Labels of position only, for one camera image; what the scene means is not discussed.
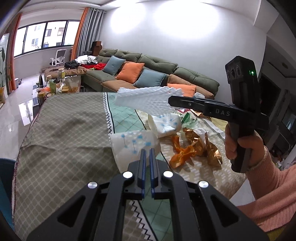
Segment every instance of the zigzag border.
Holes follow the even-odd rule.
[[[112,114],[110,111],[110,107],[109,107],[109,101],[108,101],[108,93],[104,92],[103,93],[103,103],[104,103],[104,109],[106,112],[106,121],[107,121],[107,127],[109,129],[109,134],[114,134],[115,130],[114,130],[114,123],[113,123],[113,118],[112,118]]]
[[[139,206],[139,209],[140,209],[140,210],[138,210],[138,211],[137,211],[138,206],[135,205],[136,202],[138,202],[138,206]],[[155,241],[155,240],[157,240],[156,237],[154,237],[155,239],[150,239],[151,235],[148,234],[147,232],[150,231],[154,236],[155,236],[155,234],[154,234],[154,232],[152,231],[152,229],[149,227],[149,225],[148,225],[148,228],[149,228],[149,229],[145,228],[146,224],[142,222],[143,218],[139,217],[139,215],[141,214],[141,215],[143,215],[144,218],[145,218],[145,215],[144,215],[144,213],[143,213],[143,211],[142,211],[142,209],[141,209],[141,206],[140,206],[139,201],[137,201],[137,200],[136,200],[136,201],[135,201],[135,200],[131,200],[130,203],[129,203],[129,205],[131,205],[131,206],[133,206],[133,207],[135,208],[135,210],[134,210],[133,212],[137,213],[137,216],[136,216],[136,217],[140,219],[139,224],[142,224],[142,225],[143,225],[143,227],[140,228],[140,229],[145,230],[145,233],[144,233],[144,234],[145,234],[145,235],[148,235],[147,240],[148,240],[148,241]]]

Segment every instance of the gray curtain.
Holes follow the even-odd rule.
[[[83,51],[90,51],[93,41],[99,40],[104,10],[89,8],[83,23],[78,41],[77,55],[83,55]]]

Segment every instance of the white office chair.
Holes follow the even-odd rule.
[[[65,54],[67,49],[58,49],[55,58],[50,58],[52,60],[52,66],[57,66],[58,64],[65,63]]]

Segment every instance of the human hand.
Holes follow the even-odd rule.
[[[258,164],[264,157],[265,150],[262,138],[254,131],[252,136],[241,137],[237,139],[238,144],[243,148],[251,148],[251,158],[249,160],[249,167]],[[237,157],[237,143],[230,135],[228,124],[225,128],[225,152],[226,157],[231,160]]]

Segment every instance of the blue plastic stool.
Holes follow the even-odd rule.
[[[0,158],[0,210],[13,230],[11,193],[14,167],[14,160]]]

